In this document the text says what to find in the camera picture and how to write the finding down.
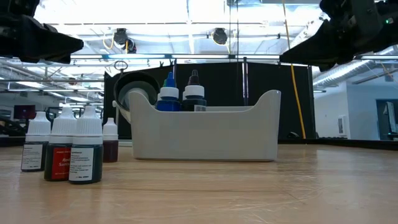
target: blue bottle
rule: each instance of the blue bottle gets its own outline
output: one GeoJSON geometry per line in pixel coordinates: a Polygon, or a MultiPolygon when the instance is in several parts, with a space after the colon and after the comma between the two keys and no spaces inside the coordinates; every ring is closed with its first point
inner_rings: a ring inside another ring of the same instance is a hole
{"type": "Polygon", "coordinates": [[[156,109],[159,111],[180,111],[181,104],[178,101],[178,94],[173,73],[170,72],[160,89],[160,100],[156,103],[156,109]]]}
{"type": "Polygon", "coordinates": [[[182,111],[206,111],[205,88],[199,83],[198,71],[192,71],[183,93],[182,111]]]}

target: white wall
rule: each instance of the white wall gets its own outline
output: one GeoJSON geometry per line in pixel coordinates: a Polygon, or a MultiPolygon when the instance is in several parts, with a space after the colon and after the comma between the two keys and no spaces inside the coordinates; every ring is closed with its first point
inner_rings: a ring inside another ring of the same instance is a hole
{"type": "Polygon", "coordinates": [[[392,86],[347,85],[349,128],[352,139],[380,140],[376,100],[398,99],[392,86]]]}
{"type": "Polygon", "coordinates": [[[328,88],[326,93],[314,93],[315,128],[320,137],[347,137],[350,139],[346,84],[328,88]],[[338,117],[346,115],[346,136],[338,133],[338,117]]]}
{"type": "Polygon", "coordinates": [[[19,93],[1,93],[0,108],[11,110],[11,117],[14,113],[14,105],[36,105],[36,110],[45,110],[48,107],[59,106],[59,99],[52,96],[39,96],[37,93],[29,93],[28,97],[19,96],[19,93]]]}

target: white plastic bin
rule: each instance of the white plastic bin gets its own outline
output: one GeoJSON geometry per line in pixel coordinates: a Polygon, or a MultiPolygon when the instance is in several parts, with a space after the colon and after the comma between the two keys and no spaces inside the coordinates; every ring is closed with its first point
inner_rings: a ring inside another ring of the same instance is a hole
{"type": "Polygon", "coordinates": [[[129,94],[136,159],[272,161],[277,157],[280,91],[255,106],[207,107],[207,112],[157,111],[129,94]]]}

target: table surface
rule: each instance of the table surface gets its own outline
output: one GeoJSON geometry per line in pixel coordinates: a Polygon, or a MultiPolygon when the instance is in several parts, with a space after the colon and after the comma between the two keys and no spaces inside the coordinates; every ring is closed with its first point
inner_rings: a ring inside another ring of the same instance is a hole
{"type": "Polygon", "coordinates": [[[0,223],[397,223],[398,152],[279,146],[275,162],[136,161],[90,185],[21,172],[0,148],[0,223]]]}

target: dark red liquid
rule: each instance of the dark red liquid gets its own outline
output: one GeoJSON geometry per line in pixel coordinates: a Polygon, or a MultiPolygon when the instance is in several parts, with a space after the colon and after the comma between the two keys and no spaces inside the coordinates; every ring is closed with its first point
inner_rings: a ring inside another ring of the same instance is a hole
{"type": "Polygon", "coordinates": [[[119,141],[104,141],[104,162],[117,162],[119,141]]]}

